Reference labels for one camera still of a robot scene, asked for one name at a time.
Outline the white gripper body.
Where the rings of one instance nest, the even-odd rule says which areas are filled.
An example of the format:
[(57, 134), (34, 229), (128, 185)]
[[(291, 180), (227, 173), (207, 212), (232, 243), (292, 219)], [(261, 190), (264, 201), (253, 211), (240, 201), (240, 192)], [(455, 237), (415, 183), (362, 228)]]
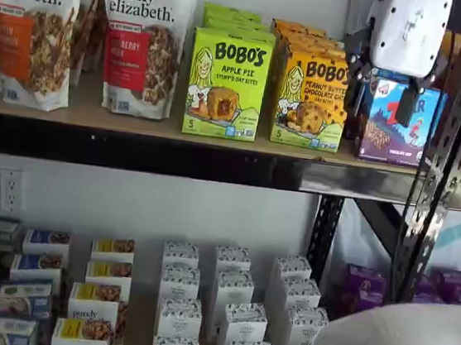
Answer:
[(451, 0), (382, 0), (369, 59), (378, 69), (422, 78), (437, 59)]

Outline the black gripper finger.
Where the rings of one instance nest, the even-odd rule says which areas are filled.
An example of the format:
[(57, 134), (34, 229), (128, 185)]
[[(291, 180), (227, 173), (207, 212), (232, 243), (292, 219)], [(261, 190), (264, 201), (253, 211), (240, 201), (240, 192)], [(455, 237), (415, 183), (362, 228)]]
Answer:
[(344, 40), (345, 59), (348, 67), (348, 87), (345, 92), (344, 107), (359, 108), (372, 77), (373, 65), (370, 60), (371, 33), (358, 31), (347, 34)]
[(398, 108), (396, 109), (395, 119), (403, 127), (408, 127), (415, 111), (415, 105), (424, 91), (429, 88), (429, 77), (405, 76), (406, 87), (402, 92)]

